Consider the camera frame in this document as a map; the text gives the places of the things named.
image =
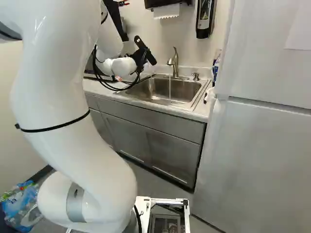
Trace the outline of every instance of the refrigerator door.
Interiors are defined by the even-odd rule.
[[[216,101],[193,214],[227,233],[311,232],[310,111],[279,106]]]
[[[304,9],[308,24],[310,0],[235,0],[215,93],[311,109],[311,50],[285,49]]]

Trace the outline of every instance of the sink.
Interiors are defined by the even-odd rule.
[[[131,89],[116,94],[167,106],[191,109],[209,80],[194,82],[189,78],[170,78],[156,74],[147,77]]]

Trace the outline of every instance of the wall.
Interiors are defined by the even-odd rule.
[[[153,19],[153,13],[145,9],[144,0],[130,0],[130,5],[120,7],[120,12],[129,25],[130,39],[139,35],[159,64],[166,64],[175,46],[180,65],[210,67],[216,49],[223,46],[229,5],[230,0],[218,0],[214,32],[208,39],[196,38],[194,5],[182,5],[179,17],[162,20]]]
[[[15,129],[9,93],[22,52],[22,42],[0,43],[0,194],[33,176],[46,163]]]

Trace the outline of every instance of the running water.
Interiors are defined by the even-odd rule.
[[[169,75],[169,98],[171,99],[171,75]]]

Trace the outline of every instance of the gray floor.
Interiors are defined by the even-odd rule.
[[[133,169],[138,182],[138,195],[152,198],[188,198],[190,199],[190,207],[192,194],[176,187],[175,185],[159,178],[158,176],[129,163]],[[217,233],[218,231],[209,227],[205,223],[190,217],[191,233]],[[66,229],[57,226],[48,220],[40,221],[31,231],[31,233],[65,233]]]

